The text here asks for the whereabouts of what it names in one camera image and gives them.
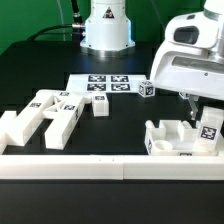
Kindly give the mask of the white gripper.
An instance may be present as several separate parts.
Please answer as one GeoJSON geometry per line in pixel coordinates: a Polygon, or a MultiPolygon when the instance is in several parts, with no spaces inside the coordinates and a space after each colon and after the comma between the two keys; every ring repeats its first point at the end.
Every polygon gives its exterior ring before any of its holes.
{"type": "Polygon", "coordinates": [[[198,96],[224,100],[224,15],[203,11],[173,18],[156,52],[150,81],[156,88],[190,94],[192,120],[198,96]]]}

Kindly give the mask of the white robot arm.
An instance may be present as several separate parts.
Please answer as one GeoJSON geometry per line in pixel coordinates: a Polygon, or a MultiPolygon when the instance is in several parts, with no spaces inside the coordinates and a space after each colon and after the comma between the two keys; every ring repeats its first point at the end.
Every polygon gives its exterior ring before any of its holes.
{"type": "Polygon", "coordinates": [[[206,0],[203,11],[168,23],[150,81],[187,97],[192,116],[199,97],[224,101],[224,0],[206,0]]]}

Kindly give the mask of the robot base column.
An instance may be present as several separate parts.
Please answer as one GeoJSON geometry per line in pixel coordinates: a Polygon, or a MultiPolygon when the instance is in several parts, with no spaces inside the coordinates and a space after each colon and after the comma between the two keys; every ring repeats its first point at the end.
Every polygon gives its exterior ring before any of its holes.
{"type": "Polygon", "coordinates": [[[83,52],[113,57],[134,50],[125,3],[125,0],[91,0],[90,16],[85,21],[85,38],[80,43],[83,52]]]}

